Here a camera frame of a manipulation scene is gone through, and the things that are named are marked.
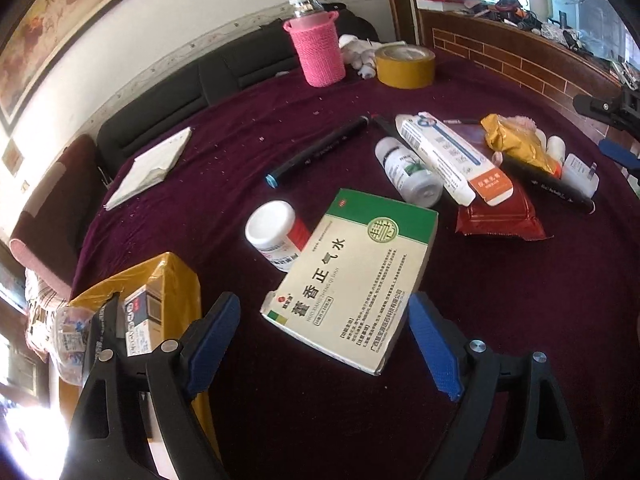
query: yellow box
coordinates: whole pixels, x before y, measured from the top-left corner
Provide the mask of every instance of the yellow box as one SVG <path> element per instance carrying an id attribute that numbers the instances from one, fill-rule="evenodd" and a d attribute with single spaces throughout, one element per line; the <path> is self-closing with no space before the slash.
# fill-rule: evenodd
<path id="1" fill-rule="evenodd" d="M 192 321 L 202 317 L 198 276 L 178 256 L 163 253 L 97 283 L 79 294 L 69 306 L 96 312 L 114 292 L 124 300 L 141 286 L 153 283 L 161 291 L 162 339 L 180 339 Z M 220 456 L 207 392 L 191 403 L 216 454 Z"/>

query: metal screw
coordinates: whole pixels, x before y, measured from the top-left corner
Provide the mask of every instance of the metal screw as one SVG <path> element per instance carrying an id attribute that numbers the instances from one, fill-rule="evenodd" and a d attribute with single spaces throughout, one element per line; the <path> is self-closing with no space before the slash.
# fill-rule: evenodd
<path id="1" fill-rule="evenodd" d="M 546 354 L 544 352 L 533 352 L 533 360 L 538 363 L 546 363 Z"/>
<path id="2" fill-rule="evenodd" d="M 103 363 L 107 362 L 109 359 L 113 357 L 113 350 L 107 348 L 98 354 L 98 359 Z"/>
<path id="3" fill-rule="evenodd" d="M 486 350 L 486 344 L 484 343 L 484 341 L 480 341 L 479 339 L 474 339 L 472 342 L 469 343 L 469 348 L 471 348 L 472 351 L 481 354 Z"/>
<path id="4" fill-rule="evenodd" d="M 162 343 L 160 348 L 163 352 L 169 354 L 170 352 L 173 352 L 176 348 L 178 348 L 178 342 L 175 339 L 167 339 Z"/>

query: blue gripper pad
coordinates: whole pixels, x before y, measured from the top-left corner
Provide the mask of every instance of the blue gripper pad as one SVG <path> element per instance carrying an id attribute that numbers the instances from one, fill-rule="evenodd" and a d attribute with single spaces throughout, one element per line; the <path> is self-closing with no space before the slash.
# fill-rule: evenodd
<path id="1" fill-rule="evenodd" d="M 602 139 L 598 143 L 598 147 L 603 155 L 608 156 L 610 159 L 621 164 L 629 171 L 640 170 L 640 159 L 619 144 L 616 144 L 609 139 Z"/>
<path id="2" fill-rule="evenodd" d="M 192 398 L 208 389 L 240 323 L 240 300 L 231 294 L 189 362 L 186 391 Z"/>
<path id="3" fill-rule="evenodd" d="M 450 321 L 442 319 L 422 292 L 409 298 L 409 327 L 436 387 L 456 402 L 464 393 L 461 362 L 465 358 L 463 341 L 466 339 L 462 332 Z"/>

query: green and white medicine box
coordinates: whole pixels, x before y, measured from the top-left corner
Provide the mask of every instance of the green and white medicine box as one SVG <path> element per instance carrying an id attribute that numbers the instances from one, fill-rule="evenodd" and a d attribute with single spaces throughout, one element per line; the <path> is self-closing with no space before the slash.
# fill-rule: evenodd
<path id="1" fill-rule="evenodd" d="M 260 311 L 296 339 L 379 375 L 437 225 L 430 209 L 341 189 Z"/>

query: purple tablecloth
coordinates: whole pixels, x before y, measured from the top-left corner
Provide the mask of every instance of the purple tablecloth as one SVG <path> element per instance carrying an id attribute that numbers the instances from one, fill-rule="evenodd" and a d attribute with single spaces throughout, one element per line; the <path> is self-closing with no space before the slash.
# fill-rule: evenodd
<path id="1" fill-rule="evenodd" d="M 526 115 L 548 136 L 560 135 L 568 153 L 598 163 L 591 216 L 544 192 L 529 193 L 553 237 L 543 242 L 456 234 L 457 208 L 441 200 L 420 290 L 494 351 L 548 355 L 590 478 L 637 445 L 640 202 L 618 168 L 538 96 L 471 62 L 440 56 L 430 88 L 392 89 L 351 73 L 316 89 L 293 72 L 204 110 L 167 133 L 194 128 L 167 180 L 102 211 L 89 229 L 74 294 L 172 251 L 198 273 L 204 308 L 224 290 L 240 297 L 241 323 L 210 389 L 234 480 L 415 479 L 438 443 L 453 405 L 436 391 L 408 327 L 380 377 L 307 347 L 260 316 L 265 294 L 283 274 L 243 237 L 248 216 L 269 200 L 287 200 L 312 229 L 341 187 L 399 199 L 374 156 L 382 137 L 375 126 L 278 189 L 264 176 L 359 114 L 393 118 L 421 110 L 443 119 Z"/>

